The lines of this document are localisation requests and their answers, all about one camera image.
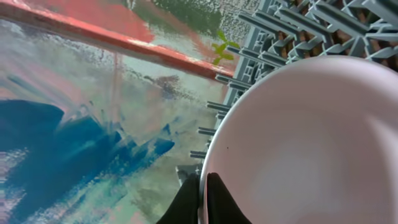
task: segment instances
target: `bowl rim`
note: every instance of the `bowl rim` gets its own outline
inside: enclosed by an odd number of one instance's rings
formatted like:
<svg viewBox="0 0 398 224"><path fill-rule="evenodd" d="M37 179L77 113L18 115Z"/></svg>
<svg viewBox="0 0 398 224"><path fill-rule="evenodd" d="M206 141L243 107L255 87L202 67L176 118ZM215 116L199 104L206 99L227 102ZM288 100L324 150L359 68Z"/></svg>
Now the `bowl rim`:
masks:
<svg viewBox="0 0 398 224"><path fill-rule="evenodd" d="M207 180L207 169L208 169L208 162L210 160L210 157L212 155L212 153L215 150L215 142L217 142L218 136L220 135L220 133L222 132L222 130L224 129L226 123L228 122L228 120L230 120L230 117L233 114L233 111L236 110L236 108L242 103L242 101L246 100L246 98L248 98L256 88L258 88L259 86L261 86L264 82L267 82L269 79L271 79L272 77L280 74L282 71L284 70L288 70L294 67L297 67L299 65L303 65L303 64L314 64L317 61L320 60L329 60L329 59L333 59L333 60L351 60L353 62L356 63L364 63L364 64L368 64L368 65L372 65L375 67L379 67L382 70L389 70L392 73L397 73L395 71L393 71L391 68L386 67L384 65L381 65L380 63L376 63L373 61L369 61L366 60L364 58L358 58L358 57L351 57L351 56L347 56L347 55L323 55L323 56L319 56L319 57L312 57L312 58L306 58L305 60L299 60L297 62L285 65L277 70L274 70L272 72L270 72L270 74L268 74L266 77L262 78L259 82L256 82L255 84L253 84L252 87L250 87L250 89L248 89L246 92L244 92L244 94L237 100L237 102L235 102L235 104L231 107L231 109L228 111L227 115L225 116L225 118L221 121L220 125L218 126L215 135L213 136L211 143L209 145L208 151L206 153L206 157L205 160L203 161L203 166L201 169L201 175L200 175L200 186L199 186L199 199L200 199L200 205L199 205L199 209L198 209L198 219L199 219L199 223L202 224L207 224L207 217L205 217L205 215L207 214L206 212L206 206L205 206L205 192L206 192L206 180Z"/></svg>

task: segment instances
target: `small plant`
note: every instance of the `small plant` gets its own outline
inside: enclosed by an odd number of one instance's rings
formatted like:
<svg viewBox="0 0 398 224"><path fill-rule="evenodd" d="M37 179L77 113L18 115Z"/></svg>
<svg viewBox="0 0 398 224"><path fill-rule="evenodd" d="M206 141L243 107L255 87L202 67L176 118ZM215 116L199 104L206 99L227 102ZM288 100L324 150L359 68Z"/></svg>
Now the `small plant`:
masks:
<svg viewBox="0 0 398 224"><path fill-rule="evenodd" d="M237 47L237 48L241 48L239 46L239 44L229 41L226 39L225 34L222 30L219 30L217 32L218 37L223 40L223 44L218 45L218 44L212 44L211 46L215 49L215 53L218 55L218 57L216 59L214 59L213 61L213 65L218 65L220 64L221 59L226 59L226 60L234 60L234 56L228 53L225 53L225 48L226 46L230 45L232 47Z"/></svg>

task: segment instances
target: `red pipe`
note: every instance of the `red pipe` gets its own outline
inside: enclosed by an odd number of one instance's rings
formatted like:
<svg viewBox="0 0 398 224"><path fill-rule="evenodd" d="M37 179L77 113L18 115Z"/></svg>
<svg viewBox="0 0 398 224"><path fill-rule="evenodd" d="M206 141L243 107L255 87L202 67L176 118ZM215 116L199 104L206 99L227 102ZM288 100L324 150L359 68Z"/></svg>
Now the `red pipe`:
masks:
<svg viewBox="0 0 398 224"><path fill-rule="evenodd" d="M165 47L111 32L74 18L47 10L34 9L21 0L0 0L0 17L23 22L88 44L120 52L128 56L183 70L205 78L216 74L233 76L231 70L189 57Z"/></svg>

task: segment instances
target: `green leaf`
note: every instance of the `green leaf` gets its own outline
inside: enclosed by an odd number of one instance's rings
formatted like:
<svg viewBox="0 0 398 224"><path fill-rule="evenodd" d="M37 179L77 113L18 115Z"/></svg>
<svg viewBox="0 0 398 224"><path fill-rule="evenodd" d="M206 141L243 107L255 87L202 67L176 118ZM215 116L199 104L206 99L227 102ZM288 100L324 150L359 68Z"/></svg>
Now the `green leaf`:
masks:
<svg viewBox="0 0 398 224"><path fill-rule="evenodd" d="M237 43L235 43L235 42L232 42L232 41L229 41L228 42L228 44L230 45L230 46L232 46L232 47L236 47L236 48L241 48L240 46L239 46L239 44L237 44Z"/></svg>
<svg viewBox="0 0 398 224"><path fill-rule="evenodd" d="M234 56L231 54L223 54L222 58L225 58L226 60L234 60Z"/></svg>
<svg viewBox="0 0 398 224"><path fill-rule="evenodd" d="M220 63L221 57L214 59L213 65L218 65Z"/></svg>
<svg viewBox="0 0 398 224"><path fill-rule="evenodd" d="M226 44L221 44L221 46L216 49L216 53L219 55L222 55L225 48L226 48Z"/></svg>
<svg viewBox="0 0 398 224"><path fill-rule="evenodd" d="M226 40L226 37L225 37L224 32L222 30L218 30L217 34L218 34L218 37L220 37L220 39L223 40L224 42L228 41L228 40Z"/></svg>
<svg viewBox="0 0 398 224"><path fill-rule="evenodd" d="M217 50L218 47L220 47L218 44L211 44L212 47L215 48L215 50Z"/></svg>

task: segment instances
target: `painted canvas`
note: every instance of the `painted canvas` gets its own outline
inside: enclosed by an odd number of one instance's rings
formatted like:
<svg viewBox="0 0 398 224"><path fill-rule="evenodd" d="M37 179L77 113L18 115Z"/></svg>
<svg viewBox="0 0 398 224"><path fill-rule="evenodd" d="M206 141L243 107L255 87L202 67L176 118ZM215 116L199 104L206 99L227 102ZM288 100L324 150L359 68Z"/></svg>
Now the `painted canvas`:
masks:
<svg viewBox="0 0 398 224"><path fill-rule="evenodd" d="M21 6L77 19L127 37L165 47L199 60L217 58L218 32L240 45L249 25L236 18L253 13L260 0L18 0ZM234 70L239 57L220 65Z"/></svg>
<svg viewBox="0 0 398 224"><path fill-rule="evenodd" d="M2 223L155 223L223 86L0 20Z"/></svg>

